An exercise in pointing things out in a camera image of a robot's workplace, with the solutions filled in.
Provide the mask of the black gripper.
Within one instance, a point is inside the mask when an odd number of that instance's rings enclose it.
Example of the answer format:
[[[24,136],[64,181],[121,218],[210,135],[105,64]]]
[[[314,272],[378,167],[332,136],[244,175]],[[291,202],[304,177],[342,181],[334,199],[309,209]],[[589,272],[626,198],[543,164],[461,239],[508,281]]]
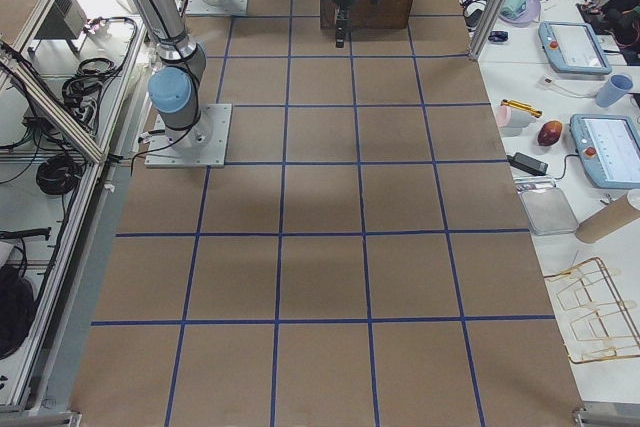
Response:
[[[343,48],[349,29],[349,9],[357,0],[331,0],[338,8],[335,15],[335,47]]]

